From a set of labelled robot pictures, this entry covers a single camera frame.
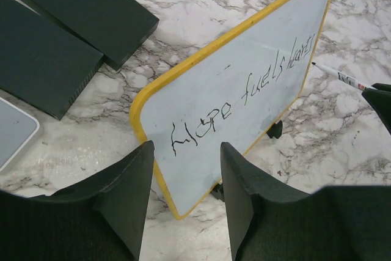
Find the black rectangular block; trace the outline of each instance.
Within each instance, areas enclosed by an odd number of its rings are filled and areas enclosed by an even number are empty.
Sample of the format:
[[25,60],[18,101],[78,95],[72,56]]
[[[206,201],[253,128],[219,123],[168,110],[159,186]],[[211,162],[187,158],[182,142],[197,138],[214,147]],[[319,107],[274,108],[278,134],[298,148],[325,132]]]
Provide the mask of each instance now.
[[104,54],[118,70],[159,19],[135,0],[22,0]]
[[61,119],[103,55],[15,0],[0,0],[0,88]]

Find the white tray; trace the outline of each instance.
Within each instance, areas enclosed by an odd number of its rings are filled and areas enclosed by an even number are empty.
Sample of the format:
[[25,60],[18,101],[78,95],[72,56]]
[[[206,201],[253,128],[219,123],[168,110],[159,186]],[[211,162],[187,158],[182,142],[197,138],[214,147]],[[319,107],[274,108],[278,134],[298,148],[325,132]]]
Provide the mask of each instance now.
[[0,172],[19,160],[39,131],[38,120],[0,98]]

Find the small whiteboard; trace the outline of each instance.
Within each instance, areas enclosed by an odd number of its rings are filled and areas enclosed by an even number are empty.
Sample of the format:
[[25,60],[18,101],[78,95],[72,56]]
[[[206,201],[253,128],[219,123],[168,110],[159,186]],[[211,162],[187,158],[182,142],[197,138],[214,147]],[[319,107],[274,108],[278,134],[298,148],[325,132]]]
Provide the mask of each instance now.
[[330,1],[277,0],[137,95],[130,122],[175,218],[221,180],[221,142],[246,153],[297,99]]

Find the dry erase marker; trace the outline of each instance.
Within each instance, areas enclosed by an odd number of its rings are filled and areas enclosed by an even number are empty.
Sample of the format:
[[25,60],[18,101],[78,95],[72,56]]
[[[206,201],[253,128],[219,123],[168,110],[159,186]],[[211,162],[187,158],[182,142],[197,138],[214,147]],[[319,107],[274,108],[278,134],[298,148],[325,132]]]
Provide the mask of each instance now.
[[365,89],[375,89],[372,86],[366,85],[355,78],[352,78],[351,76],[348,76],[342,72],[339,72],[338,70],[333,70],[332,68],[329,68],[325,65],[317,64],[316,62],[312,62],[314,66],[321,69],[325,73],[328,73],[329,75],[332,75],[339,79],[340,81],[343,81],[344,83],[349,84],[352,87],[355,87],[356,89],[359,89],[361,91],[364,91]]

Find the white marble surface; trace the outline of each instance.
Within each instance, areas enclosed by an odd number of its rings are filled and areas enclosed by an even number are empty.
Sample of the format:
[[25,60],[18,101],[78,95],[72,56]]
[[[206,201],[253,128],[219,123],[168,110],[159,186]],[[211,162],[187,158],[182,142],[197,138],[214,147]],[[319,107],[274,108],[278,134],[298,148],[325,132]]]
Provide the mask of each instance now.
[[[0,175],[0,189],[51,194],[121,159],[137,146],[128,111],[140,89],[273,2],[138,1],[160,18],[157,30],[121,71],[103,66],[61,122],[0,93],[44,127],[32,150]],[[332,0],[314,61],[391,84],[391,0]],[[326,184],[391,183],[391,136],[359,91],[312,68],[283,122],[279,140],[264,138],[247,155],[281,181],[306,192]],[[176,221],[152,191],[141,260],[231,260],[224,204],[208,196]]]

